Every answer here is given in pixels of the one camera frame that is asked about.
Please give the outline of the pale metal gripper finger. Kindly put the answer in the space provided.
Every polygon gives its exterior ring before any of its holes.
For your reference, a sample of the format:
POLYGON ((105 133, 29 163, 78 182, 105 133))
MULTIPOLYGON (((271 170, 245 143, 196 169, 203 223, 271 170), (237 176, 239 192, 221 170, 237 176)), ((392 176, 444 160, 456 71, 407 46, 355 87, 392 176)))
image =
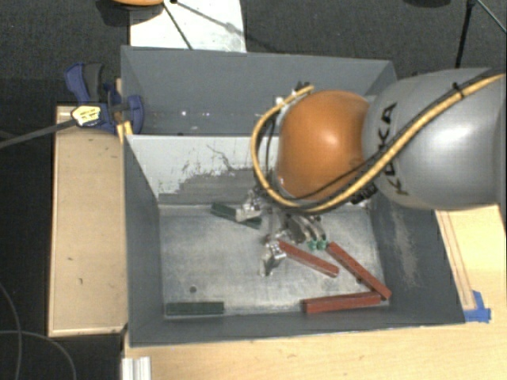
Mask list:
POLYGON ((235 220, 237 222, 246 222, 259 217, 261 213, 261 200, 259 197, 249 197, 236 210, 235 220))
POLYGON ((271 241, 265 244, 265 251, 261 256, 259 273, 262 277, 272 275, 273 271, 287 258, 287 253, 282 249, 279 241, 271 241))

